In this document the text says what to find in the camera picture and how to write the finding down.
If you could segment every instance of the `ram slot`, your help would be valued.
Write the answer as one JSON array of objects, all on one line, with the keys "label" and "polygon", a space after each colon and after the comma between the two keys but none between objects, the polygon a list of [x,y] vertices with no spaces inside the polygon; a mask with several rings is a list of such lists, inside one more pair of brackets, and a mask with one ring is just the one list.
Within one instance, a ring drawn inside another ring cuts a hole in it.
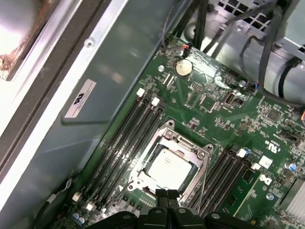
[{"label": "ram slot", "polygon": [[213,210],[217,210],[222,200],[226,198],[228,192],[232,189],[233,185],[241,175],[241,171],[244,170],[244,164],[237,158],[233,159],[231,165],[225,170],[223,176],[216,183],[215,186],[210,188],[210,193],[204,196],[204,200],[201,201],[200,216],[205,216],[207,213]]},{"label": "ram slot", "polygon": [[102,204],[106,202],[107,198],[114,192],[114,190],[118,187],[118,184],[121,182],[121,179],[123,178],[123,176],[125,175],[127,169],[129,168],[129,166],[131,165],[132,161],[135,159],[135,157],[137,156],[137,154],[139,153],[139,151],[141,150],[143,144],[145,144],[146,140],[149,138],[149,136],[147,135],[147,133],[149,133],[152,129],[156,128],[156,125],[158,124],[158,119],[160,118],[161,113],[157,112],[156,114],[154,114],[154,116],[152,117],[152,119],[150,119],[149,122],[146,123],[145,128],[143,128],[142,133],[139,134],[139,142],[136,144],[136,146],[133,148],[127,163],[125,163],[123,165],[123,167],[121,168],[119,174],[114,177],[114,183],[111,184],[108,188],[108,191],[103,193],[100,193],[98,202],[101,202]]},{"label": "ram slot", "polygon": [[140,100],[137,99],[133,102],[132,107],[129,111],[129,113],[125,116],[125,118],[122,121],[122,124],[118,128],[118,130],[115,132],[114,136],[111,138],[110,142],[106,143],[104,145],[105,152],[102,153],[102,156],[96,163],[94,169],[92,170],[90,177],[85,185],[85,192],[88,192],[88,189],[92,186],[93,181],[97,177],[97,174],[99,174],[100,169],[105,161],[105,159],[109,156],[109,153],[107,152],[107,149],[111,148],[112,145],[120,140],[122,137],[122,133],[126,131],[126,129],[129,127],[129,123],[134,118],[134,115],[136,113],[136,110],[141,107],[142,103],[140,103]]},{"label": "ram slot", "polygon": [[105,177],[104,181],[100,183],[99,188],[95,191],[97,196],[99,196],[100,193],[105,191],[105,187],[109,185],[119,167],[122,166],[122,164],[124,163],[125,157],[128,155],[131,147],[138,141],[138,137],[142,133],[141,130],[146,125],[146,122],[149,120],[152,113],[153,110],[147,107],[141,118],[138,120],[138,123],[134,126],[133,131],[130,134],[131,139],[125,142],[123,144],[123,147],[119,149],[121,151],[119,158],[111,167],[107,168],[108,172],[107,174],[105,174],[105,176],[103,176]]},{"label": "ram slot", "polygon": [[[227,154],[225,152],[223,152],[219,158],[217,159],[216,163],[213,165],[212,169],[210,170],[210,172],[207,174],[206,179],[205,179],[205,187],[207,187],[207,184],[210,183],[211,178],[215,177],[215,175],[217,173],[220,173],[221,170],[221,165],[224,166],[225,162],[228,160],[229,158],[227,157]],[[190,208],[195,208],[196,205],[199,203],[199,198],[201,196],[201,190],[202,190],[202,186],[198,189],[198,191],[196,192],[196,194],[194,195],[192,201],[190,202],[189,206]]]},{"label": "ram slot", "polygon": [[147,104],[149,103],[148,98],[144,98],[140,104],[138,105],[138,109],[132,114],[130,121],[127,123],[123,132],[118,135],[118,138],[113,141],[113,145],[109,146],[106,149],[104,160],[101,161],[99,165],[99,169],[94,175],[94,181],[90,187],[86,189],[86,194],[91,198],[94,194],[94,191],[98,188],[102,180],[104,179],[105,173],[108,172],[108,168],[111,166],[111,163],[116,159],[116,157],[120,156],[120,149],[124,145],[124,142],[127,141],[130,136],[134,124],[138,121],[138,119],[143,114],[144,110],[147,108]]},{"label": "ram slot", "polygon": [[132,161],[134,160],[134,158],[137,156],[137,154],[139,153],[139,151],[142,149],[143,145],[145,144],[146,140],[149,138],[149,136],[147,135],[147,133],[149,133],[151,130],[156,129],[157,125],[158,125],[158,120],[161,117],[161,114],[163,112],[164,108],[163,107],[159,107],[156,111],[156,115],[153,116],[152,120],[147,123],[146,125],[146,129],[144,129],[142,131],[142,135],[141,139],[139,141],[139,144],[133,149],[132,154],[129,157],[128,163],[126,163],[124,165],[124,167],[122,168],[122,170],[120,171],[120,174],[116,177],[116,181],[113,185],[111,185],[111,187],[109,188],[109,191],[106,193],[106,195],[101,196],[103,197],[103,200],[100,199],[100,202],[105,203],[107,198],[115,191],[115,189],[118,187],[118,184],[121,182],[122,177],[125,175],[127,169],[129,168],[129,166],[131,165]]},{"label": "ram slot", "polygon": [[226,197],[232,190],[233,186],[236,184],[238,179],[240,179],[242,177],[242,175],[246,172],[246,170],[247,170],[247,167],[244,164],[242,164],[241,166],[238,167],[238,169],[234,173],[234,178],[232,179],[232,181],[229,184],[223,186],[223,190],[219,193],[218,196],[216,196],[214,198],[216,200],[214,202],[214,204],[210,205],[210,207],[203,213],[203,215],[206,215],[211,211],[216,211],[219,209],[219,207],[221,207],[221,205],[224,203]]}]

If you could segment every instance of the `blue capacitor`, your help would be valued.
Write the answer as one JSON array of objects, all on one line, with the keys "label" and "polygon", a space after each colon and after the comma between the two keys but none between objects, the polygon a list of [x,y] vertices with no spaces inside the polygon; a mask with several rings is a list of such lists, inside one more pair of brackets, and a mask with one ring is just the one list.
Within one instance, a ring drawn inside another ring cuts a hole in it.
[{"label": "blue capacitor", "polygon": [[248,148],[244,148],[244,150],[246,151],[247,155],[252,153],[251,149],[248,149]]},{"label": "blue capacitor", "polygon": [[294,163],[291,163],[290,165],[289,165],[289,170],[290,171],[292,171],[292,172],[295,172],[296,171],[296,168],[297,168],[297,166],[296,166],[296,164],[294,164]]},{"label": "blue capacitor", "polygon": [[80,215],[79,215],[77,212],[75,212],[75,213],[72,215],[72,217],[73,217],[74,219],[78,219],[78,218],[80,217]]}]

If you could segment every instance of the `white label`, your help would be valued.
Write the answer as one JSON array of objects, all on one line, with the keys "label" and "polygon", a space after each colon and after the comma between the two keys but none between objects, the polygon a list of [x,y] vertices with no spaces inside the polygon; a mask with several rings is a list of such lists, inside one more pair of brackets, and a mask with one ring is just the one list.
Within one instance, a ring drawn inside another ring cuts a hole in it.
[{"label": "white label", "polygon": [[276,154],[277,152],[281,151],[281,148],[279,147],[279,144],[272,141],[265,141],[265,143],[268,145],[268,150],[270,150],[272,153]]},{"label": "white label", "polygon": [[259,180],[263,181],[266,185],[270,185],[272,182],[272,179],[266,177],[264,174],[261,174],[261,176],[259,177]]},{"label": "white label", "polygon": [[262,159],[259,161],[259,164],[268,169],[270,167],[270,165],[272,164],[273,160],[271,160],[270,158],[266,157],[266,156],[262,156]]},{"label": "white label", "polygon": [[85,102],[89,98],[92,90],[94,89],[96,82],[87,79],[81,88],[80,92],[78,92],[76,98],[74,99],[72,105],[70,106],[65,118],[76,118],[78,113],[81,111]]}]

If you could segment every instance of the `wire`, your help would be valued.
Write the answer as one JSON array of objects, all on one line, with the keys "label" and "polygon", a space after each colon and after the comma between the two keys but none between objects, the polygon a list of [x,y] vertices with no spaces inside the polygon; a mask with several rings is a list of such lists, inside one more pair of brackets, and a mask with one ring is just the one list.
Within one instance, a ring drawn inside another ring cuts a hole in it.
[{"label": "wire", "polygon": [[200,50],[204,39],[205,21],[208,12],[208,0],[201,0],[198,6],[198,16],[194,33],[193,46]]},{"label": "wire", "polygon": [[269,62],[269,57],[270,53],[273,47],[273,43],[275,42],[276,36],[278,34],[278,31],[281,27],[282,24],[282,9],[281,7],[277,6],[273,10],[273,18],[270,23],[270,31],[266,37],[265,40],[265,45],[262,53],[262,57],[259,63],[259,70],[258,70],[258,82],[259,82],[259,91],[267,98],[272,99],[276,102],[287,104],[293,107],[303,107],[303,103],[297,103],[297,102],[291,102],[288,100],[285,100],[281,97],[278,97],[269,91],[267,91],[264,88],[264,82],[265,82],[265,76],[266,76],[266,71],[268,67],[268,62]]},{"label": "wire", "polygon": [[190,7],[186,10],[186,12],[182,16],[181,20],[179,21],[178,25],[173,30],[173,34],[174,35],[177,35],[177,37],[181,37],[182,36],[182,33],[183,33],[187,23],[191,19],[192,15],[194,14],[194,12],[195,12],[196,8],[198,7],[198,5],[199,5],[199,0],[193,0],[192,1]]},{"label": "wire", "polygon": [[252,40],[255,40],[257,42],[262,42],[263,41],[261,39],[258,39],[255,36],[249,37],[247,42],[246,42],[246,44],[244,45],[241,53],[239,54],[239,65],[240,65],[240,68],[242,70],[242,73],[243,73],[244,77],[247,78],[247,79],[250,79],[250,76],[248,75],[248,73],[247,73],[247,71],[246,71],[246,69],[244,67],[244,52],[248,49],[248,47],[250,46]]},{"label": "wire", "polygon": [[285,83],[288,73],[290,72],[291,69],[297,67],[301,62],[302,62],[302,60],[300,58],[293,57],[285,63],[286,67],[284,68],[284,70],[280,76],[280,80],[278,82],[278,96],[279,97],[284,98],[284,83]]},{"label": "wire", "polygon": [[[229,27],[230,25],[233,25],[235,22],[237,21],[240,21],[240,20],[244,20],[246,18],[249,18],[249,17],[252,17],[252,16],[255,16],[257,15],[258,13],[262,13],[264,11],[270,11],[272,10],[273,8],[275,7],[274,3],[268,3],[268,4],[265,4],[261,7],[258,7],[256,9],[253,9],[253,10],[249,10],[248,12],[245,12],[243,14],[240,14],[230,20],[228,20],[225,25],[227,27]],[[204,53],[207,53],[216,43],[217,41],[219,40],[219,38],[221,37],[222,33],[224,31],[224,28],[220,28],[216,35],[212,38],[211,42],[206,46],[206,48],[203,50]]]},{"label": "wire", "polygon": [[178,5],[178,3],[180,2],[180,0],[176,0],[172,7],[170,8],[169,12],[168,12],[168,15],[165,19],[165,22],[164,22],[164,25],[163,25],[163,29],[162,29],[162,46],[163,46],[163,50],[164,51],[176,51],[176,50],[182,50],[184,49],[185,47],[182,45],[182,46],[176,46],[176,47],[171,47],[169,48],[166,44],[166,31],[168,29],[168,21],[170,20],[170,17],[172,15],[172,12],[173,12],[173,9]]}]

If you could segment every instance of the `chip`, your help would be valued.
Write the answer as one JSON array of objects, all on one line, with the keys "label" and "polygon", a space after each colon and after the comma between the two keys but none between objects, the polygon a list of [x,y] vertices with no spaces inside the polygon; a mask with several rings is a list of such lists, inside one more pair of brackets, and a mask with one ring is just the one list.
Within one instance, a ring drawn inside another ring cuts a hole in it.
[{"label": "chip", "polygon": [[280,116],[280,112],[275,109],[272,109],[267,115],[267,118],[275,122],[279,116]]},{"label": "chip", "polygon": [[170,150],[163,149],[156,157],[148,174],[156,180],[159,187],[178,190],[191,169],[192,165],[187,161]]}]

